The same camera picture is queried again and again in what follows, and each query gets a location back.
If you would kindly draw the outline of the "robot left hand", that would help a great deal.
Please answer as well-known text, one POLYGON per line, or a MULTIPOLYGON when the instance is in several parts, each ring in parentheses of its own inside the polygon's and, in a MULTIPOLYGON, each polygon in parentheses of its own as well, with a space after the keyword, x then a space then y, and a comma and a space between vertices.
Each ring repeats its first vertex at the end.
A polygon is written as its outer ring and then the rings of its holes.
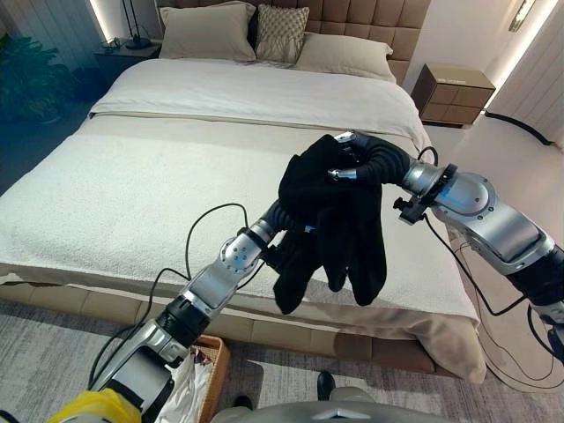
POLYGON ((275 201, 263 214, 261 220, 265 221, 273 232, 294 231, 308 232, 308 226, 295 220, 279 203, 275 201))

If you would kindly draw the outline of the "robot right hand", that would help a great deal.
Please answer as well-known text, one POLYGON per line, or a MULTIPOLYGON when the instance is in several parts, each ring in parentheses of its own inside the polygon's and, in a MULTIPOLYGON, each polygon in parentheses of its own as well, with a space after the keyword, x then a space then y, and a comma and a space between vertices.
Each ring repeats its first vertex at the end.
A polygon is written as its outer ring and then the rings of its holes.
POLYGON ((401 186, 413 162, 413 158, 398 146, 358 131, 339 134, 336 140, 346 152, 360 153, 365 161, 354 168, 328 170, 327 175, 333 181, 401 186))

